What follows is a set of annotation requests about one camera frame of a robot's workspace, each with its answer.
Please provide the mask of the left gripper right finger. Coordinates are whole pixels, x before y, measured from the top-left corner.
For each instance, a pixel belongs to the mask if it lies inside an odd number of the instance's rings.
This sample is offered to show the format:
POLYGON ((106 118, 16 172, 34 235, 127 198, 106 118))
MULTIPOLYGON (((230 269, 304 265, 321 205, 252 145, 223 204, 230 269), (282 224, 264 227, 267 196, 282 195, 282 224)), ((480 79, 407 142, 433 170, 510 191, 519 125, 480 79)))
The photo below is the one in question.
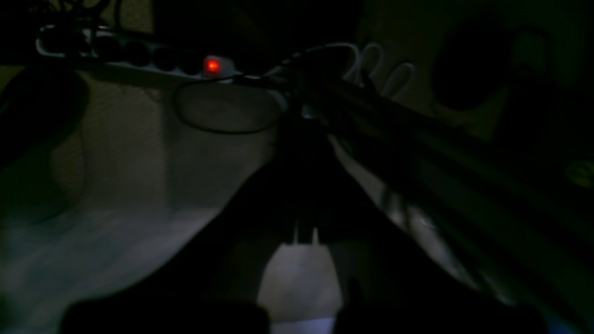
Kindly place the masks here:
POLYGON ((304 239, 326 244, 345 298, 336 334, 545 334, 529 307, 471 289, 433 261, 340 165, 324 135, 304 140, 304 239))

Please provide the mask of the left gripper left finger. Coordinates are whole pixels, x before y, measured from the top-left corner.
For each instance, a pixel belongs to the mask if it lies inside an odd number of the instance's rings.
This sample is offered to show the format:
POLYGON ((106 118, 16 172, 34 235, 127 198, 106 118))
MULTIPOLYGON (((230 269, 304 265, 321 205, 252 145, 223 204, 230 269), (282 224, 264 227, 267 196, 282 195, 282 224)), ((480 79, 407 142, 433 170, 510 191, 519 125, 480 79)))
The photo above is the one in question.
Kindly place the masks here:
POLYGON ((189 243, 130 287, 70 306, 61 333, 268 334, 258 290, 276 249, 293 238, 286 191, 298 146, 279 135, 273 159, 189 243))

